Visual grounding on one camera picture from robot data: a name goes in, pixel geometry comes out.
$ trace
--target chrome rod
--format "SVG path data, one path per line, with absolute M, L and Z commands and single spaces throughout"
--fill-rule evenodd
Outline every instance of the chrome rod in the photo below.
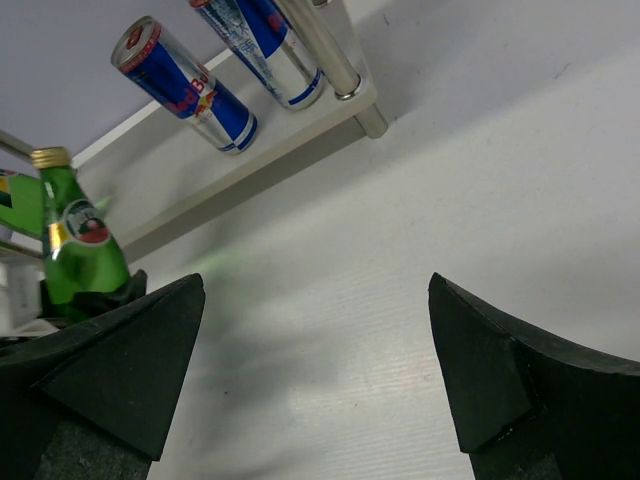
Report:
M 387 120 L 382 116 L 375 103 L 357 113 L 355 119 L 369 138 L 380 138 L 389 129 Z
M 0 240 L 0 255 L 2 254 L 31 257 L 35 258 L 36 260 L 42 260 L 42 253 L 40 252 L 36 252 L 35 250 L 31 250 L 30 248 L 23 247 L 22 245 L 17 245 L 12 242 L 5 242 L 3 240 Z
M 308 0 L 275 0 L 339 96 L 351 95 L 360 76 Z
M 33 147 L 4 130 L 0 130 L 0 148 L 14 157 L 31 164 Z
M 324 71 L 336 92 L 336 97 L 348 101 L 357 95 L 362 79 L 313 9 L 312 4 L 308 0 L 275 0 L 275 2 Z M 313 2 L 316 6 L 322 6 L 323 3 L 327 2 L 316 0 Z M 369 138 L 380 138 L 389 128 L 387 121 L 375 105 L 359 113 L 355 118 Z

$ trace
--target san pellegrino bottle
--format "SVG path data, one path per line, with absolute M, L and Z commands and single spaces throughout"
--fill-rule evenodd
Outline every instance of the san pellegrino bottle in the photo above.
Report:
M 73 322 L 88 315 L 71 305 L 79 292 L 111 293 L 129 279 L 126 260 L 100 212 L 87 199 L 63 147 L 34 150 L 43 200 L 42 253 L 51 303 Z

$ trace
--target blue and silver can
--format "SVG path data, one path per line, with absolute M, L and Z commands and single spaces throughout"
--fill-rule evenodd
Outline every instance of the blue and silver can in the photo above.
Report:
M 218 150 L 237 154 L 255 138 L 256 117 L 152 17 L 129 27 L 111 63 Z
M 190 0 L 278 102 L 302 110 L 322 93 L 324 77 L 272 0 Z

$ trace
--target white wall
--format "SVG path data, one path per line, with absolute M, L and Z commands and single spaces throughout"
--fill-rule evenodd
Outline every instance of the white wall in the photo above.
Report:
M 434 271 L 640 360 L 640 3 L 349 5 L 389 133 L 136 264 L 208 298 L 153 480 L 471 479 Z

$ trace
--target white shelf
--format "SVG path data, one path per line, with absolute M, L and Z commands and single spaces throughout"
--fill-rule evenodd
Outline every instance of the white shelf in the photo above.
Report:
M 225 51 L 206 66 L 258 118 L 258 135 L 247 151 L 235 157 L 218 152 L 154 101 L 76 156 L 89 196 L 114 194 L 107 223 L 131 260 L 157 248 L 151 240 L 160 229 L 171 229 L 174 238 L 186 233 L 193 226 L 183 217 L 374 104 L 377 90 L 343 0 L 318 13 L 362 77 L 352 99 L 336 99 L 327 84 L 310 108 L 289 112 Z

